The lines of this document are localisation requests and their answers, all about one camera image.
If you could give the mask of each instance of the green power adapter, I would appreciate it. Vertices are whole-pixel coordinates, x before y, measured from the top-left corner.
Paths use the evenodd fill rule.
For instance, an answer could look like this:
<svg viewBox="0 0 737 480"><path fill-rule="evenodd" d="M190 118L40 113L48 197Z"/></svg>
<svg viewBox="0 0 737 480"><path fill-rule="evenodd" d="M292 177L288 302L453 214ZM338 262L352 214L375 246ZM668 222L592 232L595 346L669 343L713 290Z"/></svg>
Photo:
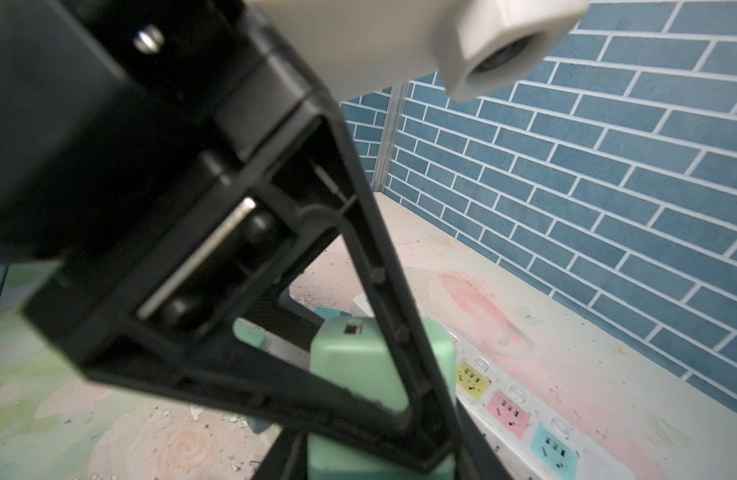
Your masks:
<svg viewBox="0 0 737 480"><path fill-rule="evenodd" d="M422 324L455 401L454 344L436 321L423 319ZM386 408L401 412L409 405L376 319L326 320L310 346L310 372ZM419 474L314 433L307 439L307 463L310 480L451 480L455 472L453 454L432 472Z"/></svg>

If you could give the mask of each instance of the white camera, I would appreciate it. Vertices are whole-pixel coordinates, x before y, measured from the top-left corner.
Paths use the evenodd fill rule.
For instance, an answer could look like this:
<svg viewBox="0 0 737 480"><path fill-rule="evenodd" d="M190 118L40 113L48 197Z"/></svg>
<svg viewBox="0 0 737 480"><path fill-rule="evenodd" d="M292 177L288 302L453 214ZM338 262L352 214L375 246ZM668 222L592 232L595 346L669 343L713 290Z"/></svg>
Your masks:
<svg viewBox="0 0 737 480"><path fill-rule="evenodd" d="M529 74L587 11L587 0L247 2L340 101L436 70L468 101Z"/></svg>

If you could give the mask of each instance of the white power strip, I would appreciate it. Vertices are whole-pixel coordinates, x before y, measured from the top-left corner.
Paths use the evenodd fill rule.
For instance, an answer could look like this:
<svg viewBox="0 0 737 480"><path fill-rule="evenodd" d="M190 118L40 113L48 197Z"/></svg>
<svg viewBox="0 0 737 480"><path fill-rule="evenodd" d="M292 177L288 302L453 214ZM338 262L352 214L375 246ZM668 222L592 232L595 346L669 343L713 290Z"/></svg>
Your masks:
<svg viewBox="0 0 737 480"><path fill-rule="evenodd" d="M461 332L421 303L417 308L449 332L459 363L457 398L515 480L634 480L622 462L516 382ZM351 313L374 315L365 294L353 299Z"/></svg>

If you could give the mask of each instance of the camera lens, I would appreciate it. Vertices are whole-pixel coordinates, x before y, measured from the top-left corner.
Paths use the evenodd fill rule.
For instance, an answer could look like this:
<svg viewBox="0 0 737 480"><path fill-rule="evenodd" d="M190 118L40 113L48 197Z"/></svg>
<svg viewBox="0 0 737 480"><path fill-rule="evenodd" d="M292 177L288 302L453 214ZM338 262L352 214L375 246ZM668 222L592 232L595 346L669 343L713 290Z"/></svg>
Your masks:
<svg viewBox="0 0 737 480"><path fill-rule="evenodd" d="M478 66L475 67L475 71L489 72L490 70L501 67L502 65L515 58L519 53L523 52L523 49L526 48L526 45L528 45L528 41L530 39L531 37L523 37L519 40L516 40L515 42L512 42L511 44L500 48L496 52L489 55L483 62L479 63Z"/></svg>

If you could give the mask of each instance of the yellow outlet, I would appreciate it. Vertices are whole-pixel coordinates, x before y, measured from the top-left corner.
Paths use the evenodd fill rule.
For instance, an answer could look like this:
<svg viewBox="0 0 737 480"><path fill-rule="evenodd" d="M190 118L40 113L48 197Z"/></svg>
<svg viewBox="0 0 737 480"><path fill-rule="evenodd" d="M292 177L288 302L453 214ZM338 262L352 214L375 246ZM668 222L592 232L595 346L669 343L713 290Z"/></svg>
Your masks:
<svg viewBox="0 0 737 480"><path fill-rule="evenodd" d="M457 383L476 400L480 400L491 386L491 380L482 376L467 362L459 362L457 365Z"/></svg>

